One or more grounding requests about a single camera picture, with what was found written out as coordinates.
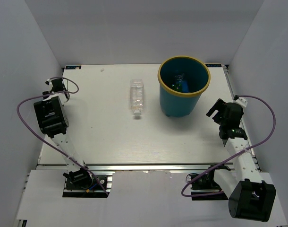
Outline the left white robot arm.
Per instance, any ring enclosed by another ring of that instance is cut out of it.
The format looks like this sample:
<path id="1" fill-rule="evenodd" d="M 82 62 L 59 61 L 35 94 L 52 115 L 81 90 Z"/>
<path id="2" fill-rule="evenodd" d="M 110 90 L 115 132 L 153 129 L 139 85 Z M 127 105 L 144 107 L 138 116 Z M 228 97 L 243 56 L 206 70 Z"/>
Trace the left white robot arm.
<path id="1" fill-rule="evenodd" d="M 41 101 L 34 103 L 40 131 L 52 140 L 50 146 L 62 155 L 68 170 L 64 176 L 67 179 L 76 179 L 81 188 L 87 189 L 92 185 L 93 177 L 68 135 L 69 120 L 64 104 L 70 100 L 70 94 L 64 79 L 60 77 L 48 79 L 46 84 L 50 87 L 49 90 L 42 93 Z"/>

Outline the clear plastic water bottle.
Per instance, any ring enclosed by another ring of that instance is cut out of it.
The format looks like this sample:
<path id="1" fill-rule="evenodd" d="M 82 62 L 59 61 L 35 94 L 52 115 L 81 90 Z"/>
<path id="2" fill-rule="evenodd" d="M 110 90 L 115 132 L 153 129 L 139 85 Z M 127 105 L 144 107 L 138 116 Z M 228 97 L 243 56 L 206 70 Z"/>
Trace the clear plastic water bottle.
<path id="1" fill-rule="evenodd" d="M 144 83 L 142 79 L 133 79 L 130 83 L 130 106 L 136 119 L 141 118 L 144 107 Z"/>

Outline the blue label water bottle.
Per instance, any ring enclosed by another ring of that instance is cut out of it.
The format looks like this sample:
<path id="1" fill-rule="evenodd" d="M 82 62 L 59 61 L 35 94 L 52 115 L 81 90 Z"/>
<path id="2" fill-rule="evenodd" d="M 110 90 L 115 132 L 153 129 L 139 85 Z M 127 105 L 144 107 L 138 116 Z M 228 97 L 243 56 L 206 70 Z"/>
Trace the blue label water bottle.
<path id="1" fill-rule="evenodd" d="M 172 89 L 181 93 L 189 92 L 189 87 L 188 87 L 185 73 L 175 75 L 174 81 L 172 84 Z"/>

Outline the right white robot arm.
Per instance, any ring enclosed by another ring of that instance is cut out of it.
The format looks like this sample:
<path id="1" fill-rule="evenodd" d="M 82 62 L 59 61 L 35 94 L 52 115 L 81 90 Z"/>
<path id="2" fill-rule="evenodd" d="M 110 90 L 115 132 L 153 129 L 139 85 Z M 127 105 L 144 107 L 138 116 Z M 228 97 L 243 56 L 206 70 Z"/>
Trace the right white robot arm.
<path id="1" fill-rule="evenodd" d="M 207 112 L 219 125 L 219 137 L 232 156 L 235 173 L 224 165 L 206 176 L 207 185 L 220 187 L 229 200 L 229 213 L 233 218 L 267 222 L 276 197 L 274 185 L 261 177 L 248 148 L 248 137 L 240 123 L 247 101 L 226 103 L 218 99 Z"/>

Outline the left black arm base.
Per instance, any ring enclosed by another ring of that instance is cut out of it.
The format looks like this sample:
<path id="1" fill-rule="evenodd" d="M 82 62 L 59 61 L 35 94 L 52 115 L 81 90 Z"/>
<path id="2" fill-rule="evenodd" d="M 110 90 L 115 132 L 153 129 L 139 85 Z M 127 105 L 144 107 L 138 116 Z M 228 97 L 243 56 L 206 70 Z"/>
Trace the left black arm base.
<path id="1" fill-rule="evenodd" d="M 66 178 L 62 193 L 63 198 L 107 198 L 108 195 L 100 184 L 107 189 L 108 176 L 96 175 L 97 180 L 81 170 L 64 173 Z"/>

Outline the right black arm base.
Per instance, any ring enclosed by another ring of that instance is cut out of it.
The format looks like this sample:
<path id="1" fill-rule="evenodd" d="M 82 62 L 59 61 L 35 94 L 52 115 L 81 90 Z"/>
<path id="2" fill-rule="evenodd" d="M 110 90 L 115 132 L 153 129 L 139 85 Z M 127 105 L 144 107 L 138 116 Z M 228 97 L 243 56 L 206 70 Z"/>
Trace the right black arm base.
<path id="1" fill-rule="evenodd" d="M 231 169 L 227 165 L 221 165 L 216 169 L 204 174 L 201 178 L 196 180 L 194 183 L 191 184 L 191 194 L 192 195 L 199 195 L 205 193 L 215 193 L 221 192 L 221 187 L 214 181 L 214 172 L 215 170 L 228 170 Z M 227 201 L 228 198 L 224 193 L 216 194 L 216 195 L 208 195 L 208 196 L 199 196 L 199 197 L 192 197 L 192 201 Z"/>

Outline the green plastic bottle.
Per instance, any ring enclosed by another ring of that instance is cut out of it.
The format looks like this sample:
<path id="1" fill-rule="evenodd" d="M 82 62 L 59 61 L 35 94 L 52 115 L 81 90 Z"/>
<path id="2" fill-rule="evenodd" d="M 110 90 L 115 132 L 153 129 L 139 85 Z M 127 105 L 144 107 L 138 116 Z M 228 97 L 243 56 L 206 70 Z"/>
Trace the green plastic bottle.
<path id="1" fill-rule="evenodd" d="M 171 88 L 177 92 L 183 92 L 183 82 L 176 81 L 171 85 Z"/>

